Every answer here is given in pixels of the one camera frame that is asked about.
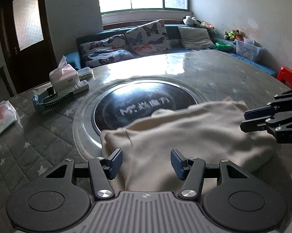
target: window sill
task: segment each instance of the window sill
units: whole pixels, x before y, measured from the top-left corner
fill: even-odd
[[[127,21],[140,21],[140,20],[157,20],[157,19],[183,19],[184,16],[192,16],[190,11],[178,10],[136,10],[116,12],[111,14],[102,15],[103,25],[112,23],[121,23]]]

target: green plastic basket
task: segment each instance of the green plastic basket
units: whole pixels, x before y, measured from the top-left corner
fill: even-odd
[[[222,43],[222,42],[217,42],[215,46],[218,48],[220,51],[230,51],[232,49],[232,45],[229,45],[227,43]]]

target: tissue pack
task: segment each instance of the tissue pack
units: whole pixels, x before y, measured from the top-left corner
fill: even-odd
[[[50,72],[49,77],[57,93],[80,82],[77,71],[67,64],[65,56],[61,59],[58,68]]]
[[[16,110],[9,101],[0,103],[0,134],[16,121]]]

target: metal screw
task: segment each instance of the metal screw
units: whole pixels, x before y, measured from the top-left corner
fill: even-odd
[[[97,196],[102,197],[102,198],[107,198],[107,197],[110,197],[111,195],[112,195],[112,192],[107,189],[102,189],[97,192]]]
[[[181,192],[181,195],[184,197],[194,197],[197,195],[197,192],[193,190],[184,190]]]

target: door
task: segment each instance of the door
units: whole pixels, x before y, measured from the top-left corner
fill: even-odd
[[[17,93],[49,81],[56,60],[44,0],[0,0],[0,40]]]

